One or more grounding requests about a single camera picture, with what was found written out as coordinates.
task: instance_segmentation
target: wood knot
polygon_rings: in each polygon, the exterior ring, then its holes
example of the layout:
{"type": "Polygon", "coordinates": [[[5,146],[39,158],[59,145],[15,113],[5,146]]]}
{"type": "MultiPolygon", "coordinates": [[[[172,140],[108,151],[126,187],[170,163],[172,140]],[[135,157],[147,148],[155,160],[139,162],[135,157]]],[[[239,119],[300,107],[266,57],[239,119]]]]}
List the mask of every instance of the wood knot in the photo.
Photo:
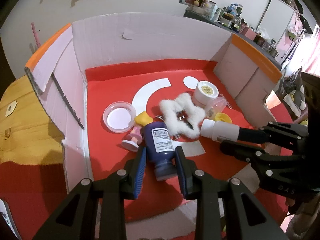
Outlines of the wood knot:
{"type": "Polygon", "coordinates": [[[11,135],[11,128],[5,130],[5,131],[4,131],[4,134],[5,134],[5,137],[6,137],[6,138],[9,138],[10,135],[11,135]]]}

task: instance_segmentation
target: small beige tag with hole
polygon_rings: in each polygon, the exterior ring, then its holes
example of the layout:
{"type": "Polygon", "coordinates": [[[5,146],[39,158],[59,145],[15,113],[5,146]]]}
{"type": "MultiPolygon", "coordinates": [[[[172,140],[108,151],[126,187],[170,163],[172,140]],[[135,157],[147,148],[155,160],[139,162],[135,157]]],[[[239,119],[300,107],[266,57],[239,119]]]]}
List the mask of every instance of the small beige tag with hole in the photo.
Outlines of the small beige tag with hole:
{"type": "Polygon", "coordinates": [[[16,108],[16,105],[17,101],[13,101],[11,104],[8,105],[7,111],[5,112],[5,117],[13,113],[14,109],[16,108]]]}

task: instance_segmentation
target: pink curtain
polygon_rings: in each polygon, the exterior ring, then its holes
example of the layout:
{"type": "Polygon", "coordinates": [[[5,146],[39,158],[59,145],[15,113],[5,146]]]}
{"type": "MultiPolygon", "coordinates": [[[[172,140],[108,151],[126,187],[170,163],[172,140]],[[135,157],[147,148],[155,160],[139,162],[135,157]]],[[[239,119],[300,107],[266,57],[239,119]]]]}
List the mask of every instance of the pink curtain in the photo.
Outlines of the pink curtain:
{"type": "Polygon", "coordinates": [[[301,63],[302,71],[320,76],[320,32],[314,38],[310,50],[301,63]]]}

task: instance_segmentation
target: small white bottle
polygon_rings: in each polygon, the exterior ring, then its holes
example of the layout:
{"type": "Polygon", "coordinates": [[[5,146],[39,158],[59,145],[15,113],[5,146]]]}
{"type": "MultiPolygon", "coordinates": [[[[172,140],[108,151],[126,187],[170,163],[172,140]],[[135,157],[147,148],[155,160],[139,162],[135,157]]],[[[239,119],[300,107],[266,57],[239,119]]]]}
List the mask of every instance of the small white bottle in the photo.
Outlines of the small white bottle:
{"type": "Polygon", "coordinates": [[[236,142],[238,140],[239,130],[240,127],[235,124],[204,119],[201,126],[200,135],[211,138],[216,142],[220,142],[222,140],[236,142]]]}

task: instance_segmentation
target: white label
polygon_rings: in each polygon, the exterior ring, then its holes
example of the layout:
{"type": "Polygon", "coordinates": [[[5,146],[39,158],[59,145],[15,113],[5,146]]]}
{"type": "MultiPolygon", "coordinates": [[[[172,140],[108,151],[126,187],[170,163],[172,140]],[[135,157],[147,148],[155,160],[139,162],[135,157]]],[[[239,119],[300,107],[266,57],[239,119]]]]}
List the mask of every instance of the white label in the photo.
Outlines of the white label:
{"type": "Polygon", "coordinates": [[[155,128],[151,130],[156,152],[174,151],[171,138],[166,128],[155,128]]]}

